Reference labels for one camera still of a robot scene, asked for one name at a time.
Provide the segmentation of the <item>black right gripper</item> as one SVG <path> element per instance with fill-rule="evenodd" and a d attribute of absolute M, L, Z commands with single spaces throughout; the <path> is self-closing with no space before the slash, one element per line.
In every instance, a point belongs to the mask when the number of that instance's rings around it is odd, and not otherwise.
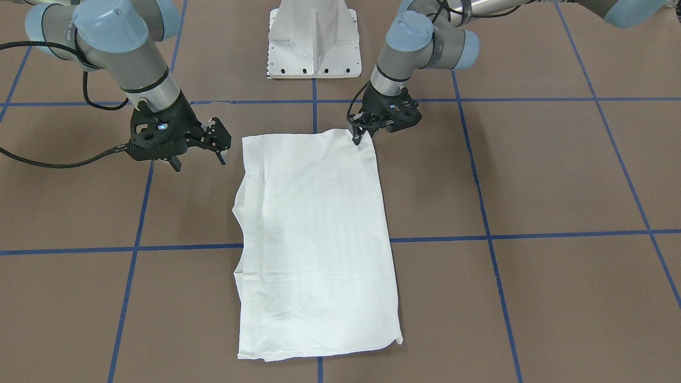
<path fill-rule="evenodd" d="M 226 165 L 223 153 L 231 148 L 231 135 L 217 117 L 201 124 L 183 92 L 160 112 L 151 111 L 147 102 L 138 102 L 131 116 L 127 144 L 127 154 L 134 160 L 166 160 L 175 172 L 180 172 L 178 156 L 192 146 L 212 151 L 221 165 Z"/>

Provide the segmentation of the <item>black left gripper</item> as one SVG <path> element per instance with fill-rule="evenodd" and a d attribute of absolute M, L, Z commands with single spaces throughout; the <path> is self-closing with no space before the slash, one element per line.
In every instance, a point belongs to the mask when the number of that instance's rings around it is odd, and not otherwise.
<path fill-rule="evenodd" d="M 416 126 L 422 119 L 418 111 L 419 103 L 412 99 L 408 88 L 401 86 L 398 95 L 384 95 L 371 84 L 365 84 L 358 90 L 348 107 L 351 111 L 356 99 L 362 95 L 362 107 L 357 114 L 348 114 L 348 128 L 352 133 L 352 142 L 359 145 L 362 137 L 385 129 L 397 132 Z"/>

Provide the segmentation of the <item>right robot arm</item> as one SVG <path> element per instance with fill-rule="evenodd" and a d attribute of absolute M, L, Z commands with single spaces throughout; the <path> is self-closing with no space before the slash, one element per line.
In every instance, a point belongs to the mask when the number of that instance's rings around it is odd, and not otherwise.
<path fill-rule="evenodd" d="M 231 147 L 223 123 L 202 123 L 156 44 L 180 27 L 172 1 L 35 1 L 25 18 L 30 41 L 84 73 L 106 70 L 133 106 L 130 139 L 110 153 L 136 161 L 163 160 L 179 171 L 179 156 L 197 146 L 216 154 Z"/>

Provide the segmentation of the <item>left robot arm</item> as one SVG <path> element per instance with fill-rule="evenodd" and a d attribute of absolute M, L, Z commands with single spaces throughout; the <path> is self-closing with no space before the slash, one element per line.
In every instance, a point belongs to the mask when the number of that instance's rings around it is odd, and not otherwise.
<path fill-rule="evenodd" d="M 360 89 L 362 106 L 347 112 L 353 143 L 380 129 L 397 132 L 421 121 L 419 103 L 407 82 L 418 69 L 462 70 L 480 52 L 479 37 L 464 30 L 472 20 L 498 19 L 517 11 L 523 1 L 403 1 L 368 82 Z"/>

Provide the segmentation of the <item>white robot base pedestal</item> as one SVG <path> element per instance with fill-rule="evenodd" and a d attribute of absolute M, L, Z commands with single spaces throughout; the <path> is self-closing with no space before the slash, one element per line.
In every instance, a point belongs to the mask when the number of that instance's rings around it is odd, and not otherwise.
<path fill-rule="evenodd" d="M 345 1 L 280 2 L 269 14 L 268 78 L 357 78 L 362 73 L 357 21 Z"/>

